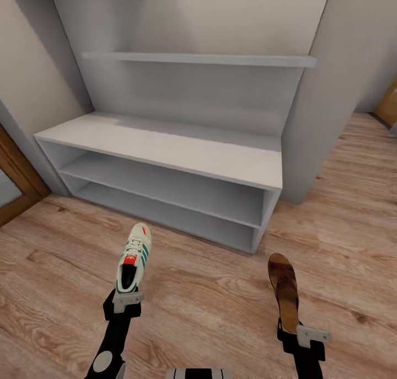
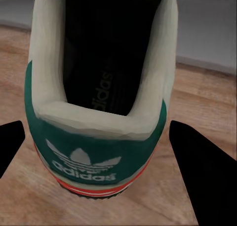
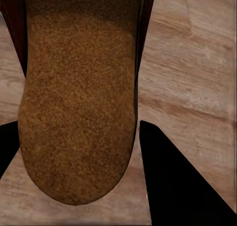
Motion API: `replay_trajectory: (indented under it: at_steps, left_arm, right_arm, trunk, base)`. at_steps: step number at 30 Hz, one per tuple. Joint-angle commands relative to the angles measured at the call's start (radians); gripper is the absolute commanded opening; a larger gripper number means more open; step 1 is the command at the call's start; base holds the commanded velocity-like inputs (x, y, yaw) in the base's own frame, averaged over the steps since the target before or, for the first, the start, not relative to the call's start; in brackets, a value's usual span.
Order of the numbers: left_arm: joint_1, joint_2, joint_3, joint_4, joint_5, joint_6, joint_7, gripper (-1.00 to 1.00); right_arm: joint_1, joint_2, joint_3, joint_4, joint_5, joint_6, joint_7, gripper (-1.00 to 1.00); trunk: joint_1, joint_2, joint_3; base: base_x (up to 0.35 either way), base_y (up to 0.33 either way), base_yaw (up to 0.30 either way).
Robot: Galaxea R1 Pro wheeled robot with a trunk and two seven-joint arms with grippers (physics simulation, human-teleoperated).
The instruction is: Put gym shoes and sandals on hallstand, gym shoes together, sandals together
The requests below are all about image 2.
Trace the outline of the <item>gym shoe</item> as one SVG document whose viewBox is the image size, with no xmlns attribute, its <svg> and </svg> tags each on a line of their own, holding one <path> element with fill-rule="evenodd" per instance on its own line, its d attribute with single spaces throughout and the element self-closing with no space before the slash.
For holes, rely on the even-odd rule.
<svg viewBox="0 0 237 226">
<path fill-rule="evenodd" d="M 146 169 L 175 81 L 177 0 L 35 0 L 25 110 L 37 153 L 78 197 Z"/>
</svg>

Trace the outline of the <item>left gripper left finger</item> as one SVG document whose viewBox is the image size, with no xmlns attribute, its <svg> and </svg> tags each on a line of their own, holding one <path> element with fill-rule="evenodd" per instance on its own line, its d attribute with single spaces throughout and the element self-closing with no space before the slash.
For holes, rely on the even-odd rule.
<svg viewBox="0 0 237 226">
<path fill-rule="evenodd" d="M 25 140 L 20 120 L 0 126 L 0 178 Z"/>
</svg>

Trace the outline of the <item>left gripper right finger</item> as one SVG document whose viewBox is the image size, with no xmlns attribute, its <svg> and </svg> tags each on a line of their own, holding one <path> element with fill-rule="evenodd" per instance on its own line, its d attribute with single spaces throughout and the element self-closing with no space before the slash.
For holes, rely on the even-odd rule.
<svg viewBox="0 0 237 226">
<path fill-rule="evenodd" d="M 185 123 L 169 138 L 199 226 L 237 226 L 237 161 Z"/>
</svg>

